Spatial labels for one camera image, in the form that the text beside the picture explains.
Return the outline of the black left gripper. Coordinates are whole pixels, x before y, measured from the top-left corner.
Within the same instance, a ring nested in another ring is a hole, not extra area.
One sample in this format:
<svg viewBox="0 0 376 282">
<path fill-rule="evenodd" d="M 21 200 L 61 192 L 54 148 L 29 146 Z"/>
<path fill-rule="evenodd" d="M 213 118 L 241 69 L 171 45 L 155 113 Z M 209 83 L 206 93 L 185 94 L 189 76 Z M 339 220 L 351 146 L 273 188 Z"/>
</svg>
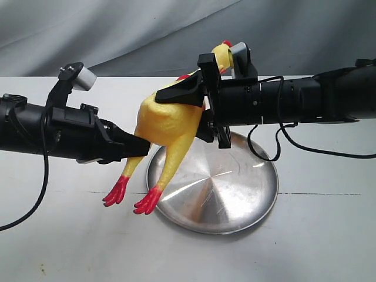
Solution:
<svg viewBox="0 0 376 282">
<path fill-rule="evenodd" d="M 98 109 L 83 104 L 80 109 L 53 107 L 48 114 L 48 153 L 79 163 L 121 162 L 146 156 L 150 142 L 100 119 Z"/>
</svg>

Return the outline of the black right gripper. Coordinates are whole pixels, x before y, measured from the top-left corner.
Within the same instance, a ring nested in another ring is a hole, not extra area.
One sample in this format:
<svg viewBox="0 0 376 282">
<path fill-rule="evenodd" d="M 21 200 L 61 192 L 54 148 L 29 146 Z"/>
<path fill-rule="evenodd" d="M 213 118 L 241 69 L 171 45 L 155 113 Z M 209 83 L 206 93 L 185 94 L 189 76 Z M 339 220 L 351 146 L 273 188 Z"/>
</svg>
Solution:
<svg viewBox="0 0 376 282">
<path fill-rule="evenodd" d="M 284 82 L 281 76 L 266 80 L 222 79 L 212 52 L 199 55 L 197 65 L 200 72 L 176 80 L 155 95 L 156 103 L 202 107 L 202 87 L 205 89 L 210 109 L 200 119 L 197 138 L 206 143 L 213 143 L 216 138 L 219 148 L 228 149 L 231 126 L 283 123 L 278 112 L 278 95 Z"/>
</svg>

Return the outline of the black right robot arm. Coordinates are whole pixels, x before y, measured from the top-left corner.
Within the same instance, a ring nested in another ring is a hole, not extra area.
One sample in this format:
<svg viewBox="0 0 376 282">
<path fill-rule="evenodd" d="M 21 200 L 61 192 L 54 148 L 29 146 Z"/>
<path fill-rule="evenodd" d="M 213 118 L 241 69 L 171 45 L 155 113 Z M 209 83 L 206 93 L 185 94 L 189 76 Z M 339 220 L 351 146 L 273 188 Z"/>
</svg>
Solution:
<svg viewBox="0 0 376 282">
<path fill-rule="evenodd" d="M 199 55 L 198 71 L 156 92 L 157 103 L 201 106 L 208 98 L 199 137 L 209 131 L 229 145 L 230 126 L 278 123 L 353 123 L 375 117 L 375 60 L 358 59 L 355 66 L 288 79 L 222 79 L 215 55 Z"/>
</svg>

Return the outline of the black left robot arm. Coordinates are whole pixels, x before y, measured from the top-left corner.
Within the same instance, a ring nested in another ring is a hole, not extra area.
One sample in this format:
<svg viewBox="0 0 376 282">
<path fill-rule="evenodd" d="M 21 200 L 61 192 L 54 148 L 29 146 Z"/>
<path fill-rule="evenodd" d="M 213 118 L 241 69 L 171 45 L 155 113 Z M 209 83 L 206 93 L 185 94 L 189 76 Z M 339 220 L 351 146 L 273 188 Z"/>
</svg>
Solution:
<svg viewBox="0 0 376 282">
<path fill-rule="evenodd" d="M 21 95 L 1 97 L 1 150 L 108 164 L 146 156 L 150 142 L 98 117 L 98 108 L 50 108 Z"/>
</svg>

